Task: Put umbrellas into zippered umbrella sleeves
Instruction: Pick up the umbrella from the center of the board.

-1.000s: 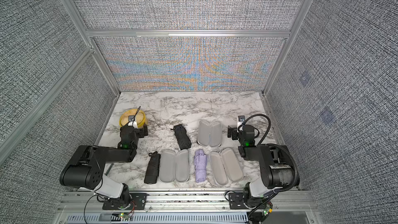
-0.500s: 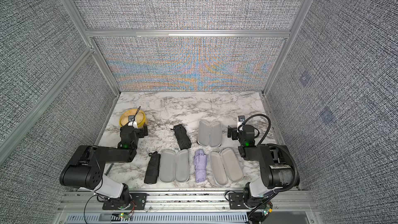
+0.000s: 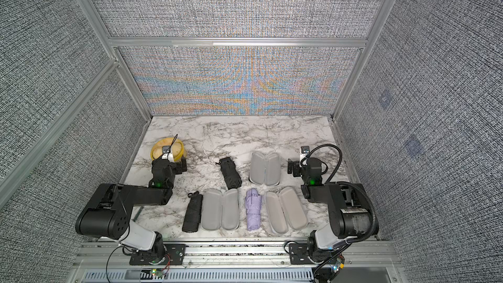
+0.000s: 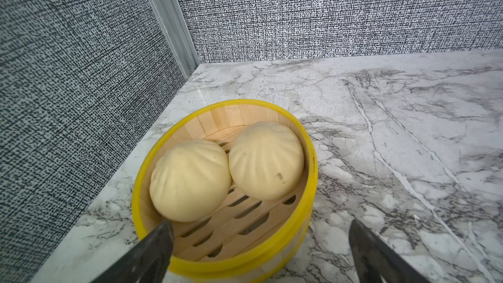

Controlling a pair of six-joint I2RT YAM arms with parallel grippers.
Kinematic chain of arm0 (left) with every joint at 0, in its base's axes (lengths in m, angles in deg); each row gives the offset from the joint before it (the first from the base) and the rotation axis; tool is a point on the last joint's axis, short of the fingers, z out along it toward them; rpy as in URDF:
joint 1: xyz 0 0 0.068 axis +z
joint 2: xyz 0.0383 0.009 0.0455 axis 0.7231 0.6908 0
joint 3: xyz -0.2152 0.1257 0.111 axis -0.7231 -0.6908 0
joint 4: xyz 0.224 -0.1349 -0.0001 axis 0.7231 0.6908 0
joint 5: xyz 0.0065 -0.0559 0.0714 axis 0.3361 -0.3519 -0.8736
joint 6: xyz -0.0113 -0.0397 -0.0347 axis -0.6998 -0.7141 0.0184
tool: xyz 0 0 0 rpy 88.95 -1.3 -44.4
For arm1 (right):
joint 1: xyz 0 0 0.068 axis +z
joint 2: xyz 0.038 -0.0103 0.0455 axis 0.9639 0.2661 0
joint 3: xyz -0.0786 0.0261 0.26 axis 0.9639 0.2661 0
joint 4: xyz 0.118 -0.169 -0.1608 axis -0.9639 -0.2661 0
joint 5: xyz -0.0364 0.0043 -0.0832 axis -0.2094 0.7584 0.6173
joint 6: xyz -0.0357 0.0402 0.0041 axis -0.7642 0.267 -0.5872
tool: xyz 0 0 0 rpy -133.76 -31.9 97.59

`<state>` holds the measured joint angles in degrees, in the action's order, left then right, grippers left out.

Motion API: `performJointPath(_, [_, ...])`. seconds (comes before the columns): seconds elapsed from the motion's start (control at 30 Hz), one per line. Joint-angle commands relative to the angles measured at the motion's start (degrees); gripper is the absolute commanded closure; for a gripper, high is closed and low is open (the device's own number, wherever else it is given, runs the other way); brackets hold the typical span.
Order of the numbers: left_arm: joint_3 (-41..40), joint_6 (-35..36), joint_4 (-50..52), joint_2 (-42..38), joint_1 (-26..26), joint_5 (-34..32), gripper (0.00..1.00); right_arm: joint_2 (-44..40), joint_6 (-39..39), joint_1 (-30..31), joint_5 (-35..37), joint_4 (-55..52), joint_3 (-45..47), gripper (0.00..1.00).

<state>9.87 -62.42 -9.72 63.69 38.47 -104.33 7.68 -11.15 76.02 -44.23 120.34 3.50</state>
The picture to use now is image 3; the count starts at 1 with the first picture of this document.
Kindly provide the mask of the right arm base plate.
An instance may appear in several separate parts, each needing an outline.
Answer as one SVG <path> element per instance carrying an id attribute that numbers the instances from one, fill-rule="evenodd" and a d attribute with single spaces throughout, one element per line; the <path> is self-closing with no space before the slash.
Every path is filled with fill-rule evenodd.
<path id="1" fill-rule="evenodd" d="M 297 242 L 289 242 L 286 245 L 290 263 L 292 265 L 314 265 L 314 262 L 309 257 L 309 249 L 306 244 Z"/>

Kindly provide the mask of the grey zippered case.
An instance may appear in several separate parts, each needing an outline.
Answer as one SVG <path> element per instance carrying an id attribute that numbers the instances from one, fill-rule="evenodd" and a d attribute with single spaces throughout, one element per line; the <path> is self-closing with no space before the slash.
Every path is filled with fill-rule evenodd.
<path id="1" fill-rule="evenodd" d="M 239 192 L 208 189 L 203 194 L 201 227 L 206 231 L 232 231 L 240 223 Z"/>

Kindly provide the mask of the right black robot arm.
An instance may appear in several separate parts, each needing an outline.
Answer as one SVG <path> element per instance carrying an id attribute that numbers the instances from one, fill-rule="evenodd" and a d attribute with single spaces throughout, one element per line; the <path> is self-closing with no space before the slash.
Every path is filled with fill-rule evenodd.
<path id="1" fill-rule="evenodd" d="M 321 263 L 379 232 L 374 205 L 363 185 L 323 182 L 322 165 L 317 158 L 308 158 L 304 165 L 290 159 L 287 167 L 288 174 L 302 179 L 301 192 L 308 202 L 327 206 L 328 223 L 312 231 L 307 239 L 307 255 L 313 263 Z"/>

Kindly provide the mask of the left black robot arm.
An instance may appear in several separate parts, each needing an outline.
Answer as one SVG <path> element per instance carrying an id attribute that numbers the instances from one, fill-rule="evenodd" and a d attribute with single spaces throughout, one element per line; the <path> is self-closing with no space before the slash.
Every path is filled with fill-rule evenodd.
<path id="1" fill-rule="evenodd" d="M 132 221 L 136 206 L 164 206 L 173 195 L 176 175 L 187 171 L 186 157 L 178 162 L 159 157 L 152 162 L 149 185 L 103 183 L 98 186 L 75 223 L 78 234 L 106 237 L 131 251 L 131 265 L 158 265 L 176 253 L 166 249 L 162 235 Z"/>

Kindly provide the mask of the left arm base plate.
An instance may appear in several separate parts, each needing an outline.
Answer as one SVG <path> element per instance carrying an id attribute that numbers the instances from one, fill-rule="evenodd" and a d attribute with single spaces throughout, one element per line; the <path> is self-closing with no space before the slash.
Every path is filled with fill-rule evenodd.
<path id="1" fill-rule="evenodd" d="M 161 265 L 182 265 L 186 251 L 185 244 L 164 244 L 164 250 L 155 251 L 155 248 L 148 251 L 138 250 L 132 252 L 129 265 L 131 266 L 161 266 Z"/>

